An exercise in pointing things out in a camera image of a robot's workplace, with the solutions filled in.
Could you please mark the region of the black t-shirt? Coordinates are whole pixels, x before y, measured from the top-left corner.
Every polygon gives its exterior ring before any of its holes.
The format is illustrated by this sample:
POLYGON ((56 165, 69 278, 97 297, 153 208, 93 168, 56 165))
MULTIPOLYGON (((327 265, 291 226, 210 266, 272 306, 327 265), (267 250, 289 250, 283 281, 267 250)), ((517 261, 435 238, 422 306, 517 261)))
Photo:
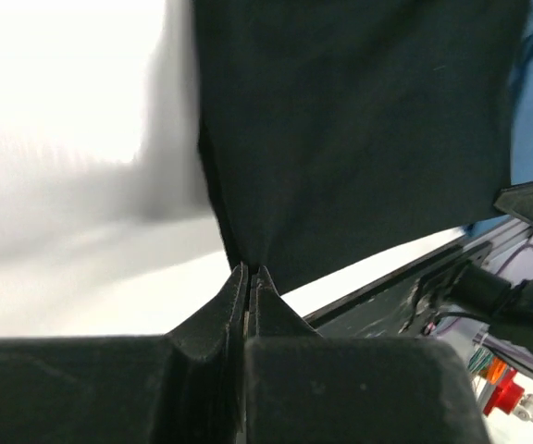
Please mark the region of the black t-shirt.
POLYGON ((496 216, 527 1, 196 1, 207 189, 281 292, 496 216))

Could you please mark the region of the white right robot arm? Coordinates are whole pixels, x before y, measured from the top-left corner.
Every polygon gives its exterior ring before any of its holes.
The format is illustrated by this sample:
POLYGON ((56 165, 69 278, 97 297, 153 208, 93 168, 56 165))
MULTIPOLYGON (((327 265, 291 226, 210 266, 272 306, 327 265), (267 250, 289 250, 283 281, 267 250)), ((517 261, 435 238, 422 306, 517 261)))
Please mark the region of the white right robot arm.
MULTIPOLYGON (((496 206, 533 228, 533 181, 501 191, 496 206)), ((488 326, 488 333, 513 343, 533 355, 533 278, 514 284, 498 271, 489 271, 485 262, 495 253, 496 240, 476 240, 437 270, 418 280, 411 322, 423 319, 437 325, 445 318, 474 320, 488 326)), ((532 251, 525 242, 520 253, 532 251)))

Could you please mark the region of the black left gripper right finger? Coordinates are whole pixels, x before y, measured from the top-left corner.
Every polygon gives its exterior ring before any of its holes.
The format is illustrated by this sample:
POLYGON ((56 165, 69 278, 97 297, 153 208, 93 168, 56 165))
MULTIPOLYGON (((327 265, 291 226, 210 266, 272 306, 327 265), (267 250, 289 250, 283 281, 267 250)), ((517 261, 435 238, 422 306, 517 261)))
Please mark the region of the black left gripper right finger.
POLYGON ((265 268, 244 350, 251 443, 486 443, 461 358, 434 339, 326 339, 265 268))

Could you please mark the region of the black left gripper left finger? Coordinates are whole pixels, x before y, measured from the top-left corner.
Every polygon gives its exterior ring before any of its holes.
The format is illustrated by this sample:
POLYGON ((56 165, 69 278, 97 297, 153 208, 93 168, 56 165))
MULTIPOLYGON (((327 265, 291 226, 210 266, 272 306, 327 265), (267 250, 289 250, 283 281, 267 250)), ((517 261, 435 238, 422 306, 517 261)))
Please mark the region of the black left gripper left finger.
POLYGON ((231 443, 248 271, 165 335, 0 339, 0 443, 231 443))

